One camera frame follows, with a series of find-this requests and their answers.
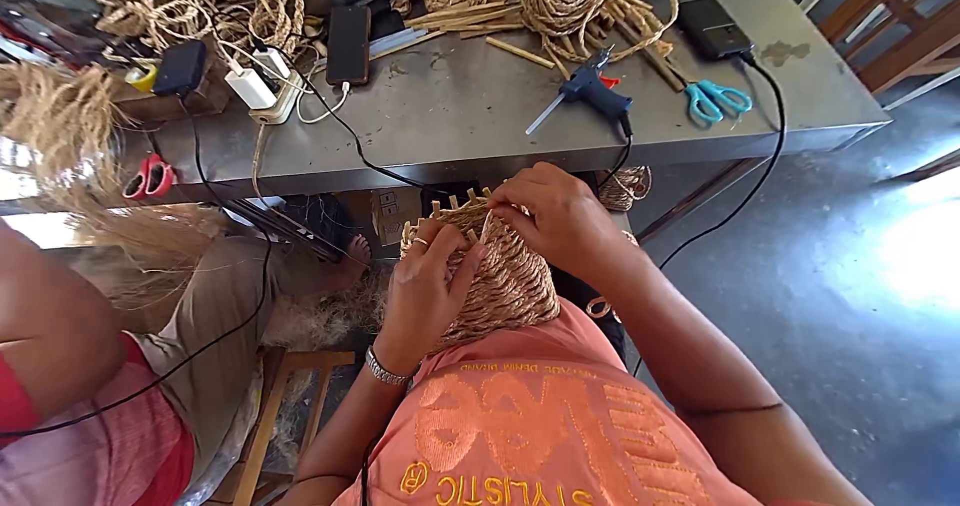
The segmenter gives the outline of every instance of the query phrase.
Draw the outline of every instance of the person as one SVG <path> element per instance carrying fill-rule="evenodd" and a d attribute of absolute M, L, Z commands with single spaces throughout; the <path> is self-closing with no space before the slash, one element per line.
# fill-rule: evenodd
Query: person
<path fill-rule="evenodd" d="M 429 354 L 487 250 L 427 219 L 394 270 L 367 367 L 303 452 L 283 506 L 870 504 L 586 184 L 537 163 L 487 206 L 606 297 L 673 411 L 563 299 L 546 323 Z"/>
<path fill-rule="evenodd" d="M 106 298 L 0 219 L 0 504 L 169 506 L 231 426 L 280 294 L 342 291 L 370 260 L 360 236 L 340 264 L 252 238 L 211 243 L 157 335 L 121 332 Z M 149 386 L 116 408 L 66 423 Z"/>

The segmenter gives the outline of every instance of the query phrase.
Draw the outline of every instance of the metal table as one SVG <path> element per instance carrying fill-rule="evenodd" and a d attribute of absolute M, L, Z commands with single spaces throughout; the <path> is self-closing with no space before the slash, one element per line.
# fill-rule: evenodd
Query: metal table
<path fill-rule="evenodd" d="M 668 12 L 666 0 L 646 1 L 660 16 Z M 784 154 L 852 144 L 890 121 L 792 0 L 719 1 L 783 89 L 789 128 Z M 687 96 L 670 90 L 642 57 L 607 68 L 607 76 L 623 79 L 618 92 L 634 100 L 634 146 L 627 166 L 731 161 L 641 239 L 760 166 L 777 141 L 776 105 L 762 77 L 739 62 L 697 61 L 674 30 L 666 39 L 676 42 L 675 57 L 690 74 L 747 92 L 755 107 L 736 125 L 725 119 L 702 128 L 688 116 Z M 531 50 L 540 45 L 527 31 L 498 37 Z M 561 81 L 557 70 L 488 46 L 483 38 L 461 41 L 449 34 L 372 62 L 369 83 L 353 90 L 338 114 L 359 135 L 371 162 L 425 183 L 499 181 L 540 160 L 569 171 L 609 168 L 623 139 L 586 106 L 564 103 L 533 135 L 523 134 L 557 95 Z M 326 84 L 320 90 L 329 100 L 339 95 Z M 316 99 L 306 104 L 311 114 L 322 108 Z M 219 182 L 216 192 L 224 199 L 254 195 L 250 180 L 258 126 L 244 109 L 237 101 L 220 116 L 197 119 L 204 172 Z M 163 201 L 209 199 L 194 167 L 189 123 L 168 123 L 156 137 L 181 180 Z M 139 159 L 147 142 L 138 133 L 126 138 L 129 155 Z M 265 195 L 398 185 L 363 166 L 353 137 L 333 119 L 306 125 L 293 116 L 268 129 L 266 140 L 259 176 Z"/>

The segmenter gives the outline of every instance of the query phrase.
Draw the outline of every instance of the concrete floor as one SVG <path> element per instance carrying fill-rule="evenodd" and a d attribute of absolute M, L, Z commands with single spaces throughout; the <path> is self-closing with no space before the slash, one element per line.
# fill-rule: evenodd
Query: concrete floor
<path fill-rule="evenodd" d="M 883 180 L 960 146 L 960 81 L 891 115 L 846 150 L 782 158 L 754 202 L 666 274 L 877 506 L 958 504 L 960 169 L 915 184 Z M 632 228 L 718 168 L 657 168 Z M 660 261 L 718 222 L 759 172 L 646 250 Z"/>

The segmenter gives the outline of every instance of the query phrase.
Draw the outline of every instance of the smartphone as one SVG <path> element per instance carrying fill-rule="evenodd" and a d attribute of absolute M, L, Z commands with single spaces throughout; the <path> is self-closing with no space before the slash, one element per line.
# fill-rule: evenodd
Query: smartphone
<path fill-rule="evenodd" d="M 702 58 L 721 60 L 754 47 L 717 0 L 685 1 L 679 5 L 679 11 L 679 28 Z"/>
<path fill-rule="evenodd" d="M 326 42 L 326 82 L 339 86 L 370 79 L 370 9 L 334 7 Z"/>

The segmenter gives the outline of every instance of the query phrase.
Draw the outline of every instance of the white cable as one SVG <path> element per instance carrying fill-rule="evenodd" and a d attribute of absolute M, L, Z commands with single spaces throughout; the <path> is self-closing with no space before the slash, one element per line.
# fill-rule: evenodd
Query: white cable
<path fill-rule="evenodd" d="M 256 63 L 256 64 L 257 64 L 258 66 L 260 66 L 263 70 L 266 70 L 268 73 L 272 74 L 272 75 L 273 75 L 273 78 L 276 78 L 276 79 L 279 80 L 280 82 L 283 82 L 284 84 L 290 86 L 290 87 L 293 88 L 294 90 L 300 92 L 301 95 L 308 93 L 308 91 L 305 90 L 304 88 L 301 88 L 301 87 L 298 86 L 297 84 L 294 84 L 293 82 L 291 82 L 291 81 L 287 80 L 286 78 L 280 76 L 275 70 L 272 70 L 272 69 L 270 69 L 269 67 L 267 67 L 267 66 L 263 65 L 262 63 L 260 63 L 257 58 L 255 58 L 252 54 L 247 53 L 246 50 L 244 50 L 244 49 L 241 48 L 240 46 L 236 46 L 236 45 L 234 45 L 234 43 L 230 43 L 230 42 L 228 42 L 228 41 L 221 41 L 221 40 L 219 40 L 219 39 L 217 40 L 217 43 L 220 44 L 220 45 L 229 46 L 230 48 L 233 48 L 233 49 L 236 50 L 237 52 L 245 55 L 245 56 L 247 57 L 247 59 L 249 59 L 250 61 Z M 223 50 L 222 48 L 221 48 L 221 51 L 223 52 L 223 54 L 224 54 L 226 57 L 228 57 L 228 58 L 230 57 L 229 55 L 227 55 L 227 52 L 226 52 L 225 50 Z"/>
<path fill-rule="evenodd" d="M 297 112 L 297 113 L 296 113 L 296 116 L 299 118 L 300 121 L 302 121 L 303 123 L 308 123 L 308 124 L 309 124 L 309 123 L 316 123 L 316 122 L 318 122 L 318 121 L 322 121 L 322 120 L 323 120 L 324 118 L 326 118 L 327 116 L 329 116 L 329 115 L 333 114 L 334 112 L 340 110 L 340 107 L 341 107 L 341 106 L 344 106 L 343 103 L 344 103 L 344 101 L 347 100 L 347 98 L 346 98 L 346 97 L 347 97 L 347 94 L 351 91 L 351 83 L 350 83 L 350 82 L 344 82 L 344 83 L 342 84 L 341 91 L 342 91 L 342 95 L 340 95 L 340 102 L 338 102 L 337 105 L 334 106 L 333 108 L 331 108 L 326 114 L 323 114 L 323 115 L 321 115 L 321 116 L 318 116 L 317 118 L 314 118 L 314 119 L 306 119 L 306 118 L 304 118 L 304 113 L 301 112 L 301 110 L 300 110 L 300 109 L 301 109 L 301 107 L 300 107 L 301 104 L 300 104 L 300 103 L 301 103 L 301 100 L 303 99 L 304 95 L 303 95 L 303 94 L 300 94 L 300 96 L 296 98 L 296 100 L 297 100 L 297 101 L 296 101 L 296 103 L 297 103 L 297 104 L 296 104 L 296 106 L 297 106 L 297 107 L 296 107 L 296 109 L 297 109 L 297 110 L 296 110 L 296 112 Z"/>

